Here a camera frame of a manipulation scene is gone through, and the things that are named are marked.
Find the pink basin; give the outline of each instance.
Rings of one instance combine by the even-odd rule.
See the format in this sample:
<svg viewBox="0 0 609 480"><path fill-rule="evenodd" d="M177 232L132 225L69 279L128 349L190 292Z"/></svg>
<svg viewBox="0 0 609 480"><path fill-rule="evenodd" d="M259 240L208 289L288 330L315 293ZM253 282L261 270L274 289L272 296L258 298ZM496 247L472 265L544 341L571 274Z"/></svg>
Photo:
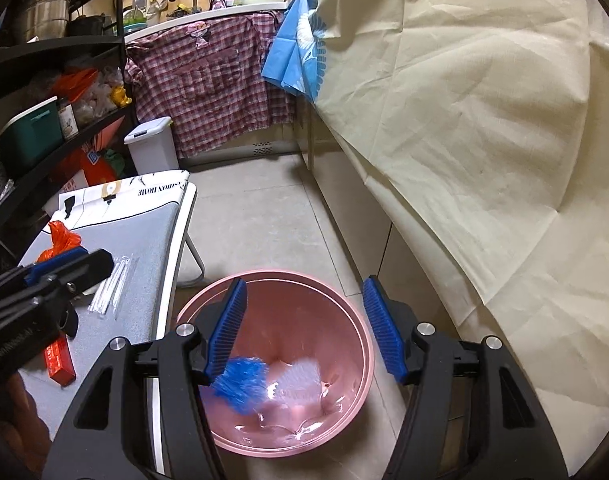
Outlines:
<svg viewBox="0 0 609 480"><path fill-rule="evenodd" d="M234 412L211 388L202 388L216 444L246 456L273 458L305 452L339 434L367 398L374 373L374 348L362 315L331 287L286 270L238 274L248 285L248 307L232 357L258 357L270 368L313 358L320 365L321 410L287 430L264 425L260 416ZM191 321L203 305L219 300L233 276L202 290L176 322Z"/></svg>

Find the teal storage box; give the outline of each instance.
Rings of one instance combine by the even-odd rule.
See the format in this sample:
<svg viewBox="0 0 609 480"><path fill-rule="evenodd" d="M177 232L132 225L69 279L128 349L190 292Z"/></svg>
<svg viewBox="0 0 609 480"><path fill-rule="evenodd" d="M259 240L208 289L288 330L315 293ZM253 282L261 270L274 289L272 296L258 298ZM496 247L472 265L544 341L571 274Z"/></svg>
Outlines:
<svg viewBox="0 0 609 480"><path fill-rule="evenodd" d="M64 142L56 99L51 97L23 111L2 129L0 158L10 178L27 174Z"/></svg>

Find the red box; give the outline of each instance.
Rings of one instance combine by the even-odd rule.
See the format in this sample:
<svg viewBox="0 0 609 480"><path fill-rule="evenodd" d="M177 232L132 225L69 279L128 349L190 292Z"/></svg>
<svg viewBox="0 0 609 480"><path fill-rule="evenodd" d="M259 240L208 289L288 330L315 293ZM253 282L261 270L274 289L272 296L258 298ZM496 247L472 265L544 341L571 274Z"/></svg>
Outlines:
<svg viewBox="0 0 609 480"><path fill-rule="evenodd" d="M44 349L44 361L49 377L61 386L67 386L75 379L69 344L63 333Z"/></svg>

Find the plaid shirt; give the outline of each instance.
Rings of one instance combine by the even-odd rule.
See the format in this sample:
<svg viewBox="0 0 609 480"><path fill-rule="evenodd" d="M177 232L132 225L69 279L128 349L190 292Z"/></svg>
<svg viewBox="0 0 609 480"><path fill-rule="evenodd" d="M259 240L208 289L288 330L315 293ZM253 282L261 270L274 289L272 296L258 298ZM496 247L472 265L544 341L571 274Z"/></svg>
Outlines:
<svg viewBox="0 0 609 480"><path fill-rule="evenodd" d="M126 79L140 122L170 116L180 158L293 122L294 97L260 76L281 21L281 12L240 14L127 44Z"/></svg>

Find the metal bolt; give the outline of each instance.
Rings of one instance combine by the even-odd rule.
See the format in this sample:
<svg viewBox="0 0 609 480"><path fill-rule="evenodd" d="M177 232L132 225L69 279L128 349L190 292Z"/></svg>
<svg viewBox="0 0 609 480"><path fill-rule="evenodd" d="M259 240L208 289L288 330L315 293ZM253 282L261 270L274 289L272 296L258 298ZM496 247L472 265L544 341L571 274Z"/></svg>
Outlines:
<svg viewBox="0 0 609 480"><path fill-rule="evenodd" d="M500 350L502 348L502 341L494 335L489 336L485 342L492 350Z"/></svg>
<svg viewBox="0 0 609 480"><path fill-rule="evenodd" d="M436 333L436 327L431 323L420 323L418 325L418 332L422 335L434 335Z"/></svg>
<svg viewBox="0 0 609 480"><path fill-rule="evenodd" d="M191 335L195 331L196 331L196 327L194 327L191 323L183 323L179 327L176 328L176 334L178 334L182 337Z"/></svg>
<svg viewBox="0 0 609 480"><path fill-rule="evenodd" d="M126 339L124 337L115 337L111 340L111 343L108 344L109 348L112 350L121 350L126 345Z"/></svg>

